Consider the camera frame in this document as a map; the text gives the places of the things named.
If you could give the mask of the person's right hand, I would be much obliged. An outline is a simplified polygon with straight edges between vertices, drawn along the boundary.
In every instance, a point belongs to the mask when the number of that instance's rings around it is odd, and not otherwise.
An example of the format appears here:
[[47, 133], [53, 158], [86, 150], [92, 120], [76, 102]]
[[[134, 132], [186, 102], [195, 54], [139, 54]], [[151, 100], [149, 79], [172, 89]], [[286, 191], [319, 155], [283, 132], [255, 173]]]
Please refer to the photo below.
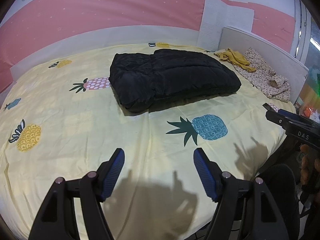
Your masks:
[[307, 144], [300, 146], [300, 151], [304, 153], [302, 158], [302, 169], [300, 171], [300, 182], [302, 185], [307, 185], [312, 171], [319, 172], [319, 158], [317, 158], [317, 151]]

